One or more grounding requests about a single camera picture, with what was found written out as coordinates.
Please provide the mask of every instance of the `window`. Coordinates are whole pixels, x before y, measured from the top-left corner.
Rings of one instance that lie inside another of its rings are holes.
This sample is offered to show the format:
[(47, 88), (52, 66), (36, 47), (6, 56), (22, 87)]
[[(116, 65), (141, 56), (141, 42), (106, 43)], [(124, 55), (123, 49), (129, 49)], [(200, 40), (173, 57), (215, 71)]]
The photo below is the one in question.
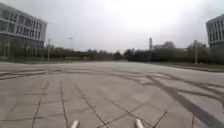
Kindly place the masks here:
[(219, 31), (219, 40), (222, 40), (222, 33)]
[(19, 23), (23, 24), (23, 22), (24, 22), (24, 16), (19, 16)]
[(9, 23), (8, 32), (10, 32), (10, 33), (14, 33), (14, 28), (15, 28), (15, 25), (14, 25), (14, 24)]
[(10, 17), (10, 12), (9, 11), (6, 11), (6, 10), (3, 10), (2, 18), (8, 20), (9, 17)]
[(215, 40), (218, 40), (218, 32), (215, 32)]
[(208, 31), (211, 32), (211, 25), (207, 25)]
[(19, 34), (19, 26), (17, 26), (16, 34)]
[(14, 20), (13, 20), (14, 22), (17, 22), (17, 14), (15, 14), (15, 16), (14, 16)]
[(217, 30), (219, 30), (220, 29), (220, 23), (219, 23), (219, 21), (217, 21), (217, 25), (218, 25)]
[(213, 32), (213, 24), (210, 24), (210, 32)]
[(7, 30), (8, 23), (4, 21), (0, 21), (0, 31), (6, 31)]
[(26, 36), (29, 36), (30, 30), (27, 29)]
[(34, 37), (34, 30), (32, 30), (32, 37)]
[(216, 31), (216, 24), (213, 23), (213, 32), (215, 32), (215, 31)]
[(39, 34), (38, 34), (38, 39), (40, 39), (40, 32), (39, 32)]
[(26, 26), (30, 26), (30, 22), (31, 22), (31, 20), (29, 19), (29, 18), (25, 18), (25, 25)]
[(215, 33), (213, 33), (212, 40), (215, 41)]
[(29, 33), (29, 37), (31, 37), (32, 36), (32, 30), (30, 30), (30, 33)]
[(37, 31), (35, 32), (35, 38), (37, 38)]
[(212, 34), (210, 34), (210, 36), (209, 36), (209, 40), (210, 40), (210, 42), (212, 41)]
[(26, 35), (26, 28), (23, 28), (23, 35)]
[(33, 28), (35, 28), (35, 26), (36, 26), (36, 22), (34, 21), (34, 23), (33, 23)]
[(30, 27), (31, 28), (33, 27), (33, 20), (31, 20)]
[(223, 40), (224, 40), (224, 30), (222, 30), (222, 37), (223, 37)]
[(11, 13), (10, 21), (13, 21), (13, 13)]
[(37, 23), (36, 29), (38, 29), (39, 23)]
[(216, 22), (214, 23), (214, 31), (217, 31), (217, 24), (216, 24)]
[(22, 34), (22, 32), (23, 32), (23, 28), (20, 26), (19, 34)]

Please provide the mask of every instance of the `cloudy sky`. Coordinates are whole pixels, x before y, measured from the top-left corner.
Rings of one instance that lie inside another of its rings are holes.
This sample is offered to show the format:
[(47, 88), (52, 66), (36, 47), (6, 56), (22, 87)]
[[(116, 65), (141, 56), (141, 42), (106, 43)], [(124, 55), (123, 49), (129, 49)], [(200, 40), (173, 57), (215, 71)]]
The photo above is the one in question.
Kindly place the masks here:
[(206, 21), (224, 13), (223, 0), (0, 1), (48, 22), (46, 41), (75, 50), (146, 49), (149, 37), (181, 48), (207, 43)]

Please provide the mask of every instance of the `ground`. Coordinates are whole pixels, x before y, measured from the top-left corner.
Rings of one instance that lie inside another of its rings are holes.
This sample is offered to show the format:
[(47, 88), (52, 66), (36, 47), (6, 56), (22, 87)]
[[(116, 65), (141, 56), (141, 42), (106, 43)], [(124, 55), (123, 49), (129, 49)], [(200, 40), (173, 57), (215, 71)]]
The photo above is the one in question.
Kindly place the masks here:
[(183, 62), (164, 62), (164, 63), (155, 63), (159, 65), (179, 67), (185, 69), (194, 69), (199, 71), (208, 71), (208, 72), (224, 72), (223, 65), (214, 65), (214, 64), (194, 64), (194, 63), (183, 63)]
[(224, 74), (142, 63), (0, 63), (0, 128), (223, 128)]

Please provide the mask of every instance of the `paving tile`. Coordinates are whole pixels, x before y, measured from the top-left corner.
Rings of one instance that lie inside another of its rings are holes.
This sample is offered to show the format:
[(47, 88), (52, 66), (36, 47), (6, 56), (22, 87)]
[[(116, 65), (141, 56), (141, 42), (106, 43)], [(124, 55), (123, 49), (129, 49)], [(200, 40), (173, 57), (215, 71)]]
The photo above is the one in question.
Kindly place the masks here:
[(89, 109), (89, 106), (84, 100), (64, 102), (66, 112), (76, 112), (84, 109)]
[(132, 79), (135, 79), (135, 80), (138, 80), (140, 83), (153, 83), (152, 80), (146, 78), (146, 77), (129, 77), (129, 78), (132, 78)]
[(39, 104), (41, 95), (25, 95), (19, 100), (19, 104)]
[(167, 112), (187, 120), (192, 120), (193, 117), (192, 113), (185, 109), (177, 101), (171, 106), (171, 108)]
[(67, 113), (67, 119), (69, 127), (71, 127), (72, 123), (75, 120), (78, 120), (80, 122), (79, 128), (96, 128), (103, 125), (103, 123), (91, 110), (78, 113)]
[(113, 89), (108, 89), (108, 91), (104, 91), (103, 94), (110, 99), (111, 101), (116, 101), (116, 100), (121, 100), (123, 97), (128, 96), (126, 93), (123, 91), (118, 91), (118, 90), (113, 90)]
[(136, 118), (126, 115), (116, 121), (113, 121), (112, 123), (108, 124), (109, 128), (136, 128), (135, 126)]
[(140, 103), (146, 103), (151, 100), (151, 97), (149, 95), (142, 93), (135, 93), (132, 97)]
[(0, 97), (0, 106), (1, 105), (15, 105), (21, 96), (1, 96)]
[(113, 104), (108, 104), (102, 107), (97, 107), (95, 109), (96, 113), (102, 118), (104, 122), (110, 122), (124, 114), (126, 114), (126, 111), (118, 108), (117, 106)]
[(180, 118), (167, 113), (157, 125), (157, 128), (192, 128), (192, 120)]
[(13, 108), (14, 108), (14, 105), (1, 106), (0, 107), (0, 120), (5, 120), (5, 118), (13, 110)]
[(37, 117), (46, 117), (63, 114), (62, 103), (41, 104)]
[(31, 89), (26, 94), (30, 95), (42, 95), (44, 93), (44, 89)]
[(10, 96), (10, 95), (14, 95), (14, 91), (10, 91), (10, 90), (0, 90), (0, 95), (1, 95), (1, 96)]
[(107, 100), (103, 95), (100, 95), (95, 92), (85, 93), (85, 97), (92, 107), (100, 107), (107, 104), (111, 104), (111, 101)]
[(154, 126), (162, 117), (164, 112), (145, 105), (133, 111), (132, 114), (139, 117), (140, 119), (143, 119), (151, 126)]
[(41, 103), (49, 103), (49, 102), (61, 102), (61, 95), (60, 94), (44, 95), (41, 100)]
[(32, 90), (35, 90), (35, 89), (40, 89), (40, 90), (45, 90), (45, 88), (46, 88), (46, 84), (47, 83), (44, 83), (44, 84), (37, 84), (37, 85), (35, 85), (35, 86), (33, 86), (32, 88)]
[(175, 102), (166, 92), (160, 91), (159, 93), (152, 96), (152, 100), (149, 101), (148, 105), (159, 109), (161, 111), (166, 111)]
[(194, 91), (194, 92), (201, 92), (201, 93), (205, 93), (205, 94), (211, 94), (213, 95), (213, 93), (206, 91), (204, 89), (201, 89), (199, 87), (195, 87), (189, 83), (183, 82), (183, 81), (177, 81), (177, 80), (168, 80), (168, 79), (162, 79), (162, 78), (155, 78), (158, 81), (160, 81), (161, 83), (163, 83), (163, 85), (167, 86), (167, 87), (171, 87), (171, 88), (175, 88), (175, 89), (181, 89), (184, 91)]
[(224, 122), (223, 118), (223, 106), (220, 101), (212, 98), (208, 98), (206, 96), (197, 96), (192, 94), (180, 93), (180, 95), (184, 96), (193, 104), (200, 107), (200, 109), (204, 110), (208, 114), (214, 116), (220, 122)]
[(4, 121), (1, 128), (32, 128), (33, 120)]
[(194, 117), (192, 128), (209, 128), (203, 122), (201, 122), (197, 117)]
[(50, 86), (45, 90), (45, 94), (60, 94), (60, 86), (55, 85), (55, 86)]
[(36, 119), (34, 128), (66, 128), (66, 121), (64, 116)]
[(126, 97), (122, 100), (115, 101), (114, 103), (126, 109), (127, 111), (132, 111), (141, 105), (140, 102), (136, 101), (132, 97)]
[(7, 116), (7, 120), (34, 118), (38, 109), (37, 105), (17, 105)]
[(160, 74), (160, 73), (152, 73), (150, 75), (155, 76), (155, 77), (171, 78), (170, 76)]
[(82, 99), (80, 94), (77, 91), (67, 91), (67, 92), (63, 92), (63, 101), (76, 101), (79, 99)]

